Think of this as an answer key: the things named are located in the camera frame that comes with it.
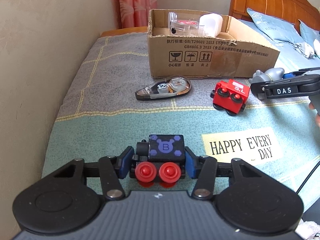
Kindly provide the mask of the person's right hand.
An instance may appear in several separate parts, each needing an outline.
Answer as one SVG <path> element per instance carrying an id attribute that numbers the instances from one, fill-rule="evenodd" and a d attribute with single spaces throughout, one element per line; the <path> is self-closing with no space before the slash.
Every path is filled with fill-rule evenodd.
<path id="1" fill-rule="evenodd" d="M 310 110 L 313 110 L 315 111 L 316 108 L 314 107 L 314 105 L 312 104 L 312 102 L 309 103 L 308 105 L 309 109 Z M 320 127 L 320 115 L 317 113 L 316 116 L 315 116 L 315 123 L 318 127 Z"/>

